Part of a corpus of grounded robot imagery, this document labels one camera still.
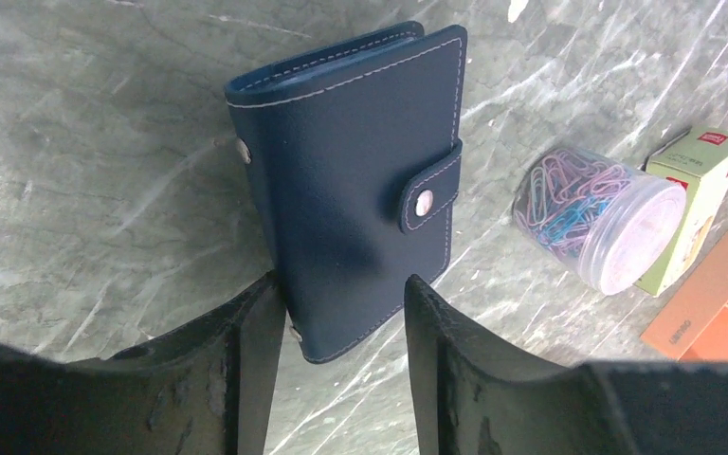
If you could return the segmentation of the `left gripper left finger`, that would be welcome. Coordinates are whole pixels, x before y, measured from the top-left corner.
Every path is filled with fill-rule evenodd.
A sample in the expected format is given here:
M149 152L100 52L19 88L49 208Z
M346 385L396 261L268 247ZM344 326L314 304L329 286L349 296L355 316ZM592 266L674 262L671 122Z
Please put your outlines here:
M260 454L284 319L266 273L106 359L60 363L0 344L0 454Z

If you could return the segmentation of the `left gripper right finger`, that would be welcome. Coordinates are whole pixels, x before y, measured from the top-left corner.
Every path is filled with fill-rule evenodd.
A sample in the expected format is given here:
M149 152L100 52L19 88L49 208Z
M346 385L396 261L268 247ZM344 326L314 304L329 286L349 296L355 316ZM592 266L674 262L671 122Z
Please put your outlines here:
M423 454L728 454L728 362L587 361L522 350L405 287Z

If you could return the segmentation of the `blue leather card holder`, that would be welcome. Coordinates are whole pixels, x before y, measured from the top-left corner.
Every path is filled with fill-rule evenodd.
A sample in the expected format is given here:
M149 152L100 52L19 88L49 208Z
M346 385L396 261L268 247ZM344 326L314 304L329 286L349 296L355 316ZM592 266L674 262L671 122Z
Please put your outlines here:
M332 361L447 268L467 31L415 21L249 71L224 88L304 358Z

